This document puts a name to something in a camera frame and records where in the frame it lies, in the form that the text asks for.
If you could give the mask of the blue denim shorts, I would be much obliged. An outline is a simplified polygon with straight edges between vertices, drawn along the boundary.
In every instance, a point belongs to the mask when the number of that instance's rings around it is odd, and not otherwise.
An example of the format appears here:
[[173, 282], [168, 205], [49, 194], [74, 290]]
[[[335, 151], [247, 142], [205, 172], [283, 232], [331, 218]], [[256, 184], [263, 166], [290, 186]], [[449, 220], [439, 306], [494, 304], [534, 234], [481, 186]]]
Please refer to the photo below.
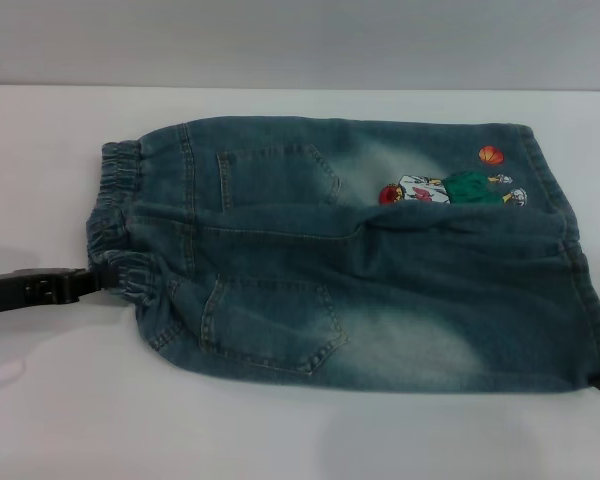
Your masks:
[[221, 117], [102, 148], [87, 223], [185, 370], [381, 392], [570, 392], [600, 300], [532, 130]]

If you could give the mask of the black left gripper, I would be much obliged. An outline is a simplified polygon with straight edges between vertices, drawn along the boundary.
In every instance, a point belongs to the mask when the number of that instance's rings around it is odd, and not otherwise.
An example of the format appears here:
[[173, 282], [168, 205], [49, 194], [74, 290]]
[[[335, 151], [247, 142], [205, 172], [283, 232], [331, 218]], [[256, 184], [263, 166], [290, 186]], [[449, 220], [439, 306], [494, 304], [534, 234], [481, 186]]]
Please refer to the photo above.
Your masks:
[[0, 312], [47, 305], [77, 303], [81, 297], [116, 286], [116, 270], [34, 269], [0, 274]]

